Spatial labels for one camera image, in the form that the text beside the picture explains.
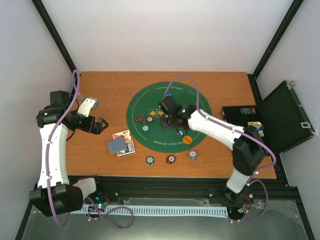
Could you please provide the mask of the red chip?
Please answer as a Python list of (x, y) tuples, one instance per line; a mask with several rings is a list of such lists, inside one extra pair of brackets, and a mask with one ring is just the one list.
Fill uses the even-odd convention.
[(147, 121), (148, 123), (152, 123), (152, 122), (154, 121), (154, 118), (153, 118), (152, 116), (149, 116), (149, 117), (146, 119), (146, 121)]

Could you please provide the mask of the purple white chip stack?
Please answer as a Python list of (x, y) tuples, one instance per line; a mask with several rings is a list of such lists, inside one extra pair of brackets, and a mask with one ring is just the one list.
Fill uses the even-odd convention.
[(198, 152), (194, 149), (191, 149), (189, 152), (188, 152), (188, 157), (191, 161), (196, 161), (197, 158), (198, 158)]

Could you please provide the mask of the orange black chip stack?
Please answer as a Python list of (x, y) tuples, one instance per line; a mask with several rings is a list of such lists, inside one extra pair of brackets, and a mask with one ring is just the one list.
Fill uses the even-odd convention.
[(169, 155), (169, 156), (166, 158), (166, 163), (167, 163), (168, 165), (173, 164), (175, 161), (176, 161), (176, 157), (175, 157), (174, 155)]

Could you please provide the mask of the green blue chip stack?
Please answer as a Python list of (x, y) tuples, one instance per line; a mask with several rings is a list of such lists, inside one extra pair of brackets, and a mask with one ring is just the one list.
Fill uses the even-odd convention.
[(146, 158), (146, 163), (147, 163), (148, 165), (152, 165), (152, 164), (154, 164), (154, 162), (155, 162), (155, 159), (154, 159), (153, 156), (148, 156), (148, 157)]

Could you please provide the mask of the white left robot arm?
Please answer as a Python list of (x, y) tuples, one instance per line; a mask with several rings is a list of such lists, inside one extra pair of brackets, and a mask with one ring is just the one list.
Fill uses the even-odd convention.
[(80, 210), (83, 201), (103, 198), (104, 188), (98, 185), (97, 177), (86, 177), (70, 184), (66, 167), (66, 143), (69, 131), (99, 135), (108, 127), (102, 118), (90, 114), (99, 102), (89, 97), (75, 110), (74, 96), (58, 90), (50, 93), (50, 104), (38, 112), (36, 122), (42, 141), (40, 177), (36, 189), (30, 191), (30, 202), (46, 217)]

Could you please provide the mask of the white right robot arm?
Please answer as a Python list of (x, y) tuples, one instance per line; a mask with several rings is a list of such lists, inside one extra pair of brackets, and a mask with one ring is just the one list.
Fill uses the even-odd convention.
[(256, 127), (242, 127), (219, 120), (199, 108), (199, 104), (181, 106), (173, 97), (165, 96), (159, 103), (164, 112), (160, 117), (164, 131), (184, 128), (209, 136), (232, 151), (233, 171), (226, 182), (225, 196), (239, 195), (245, 186), (253, 183), (259, 170), (275, 165), (277, 159), (267, 147)]

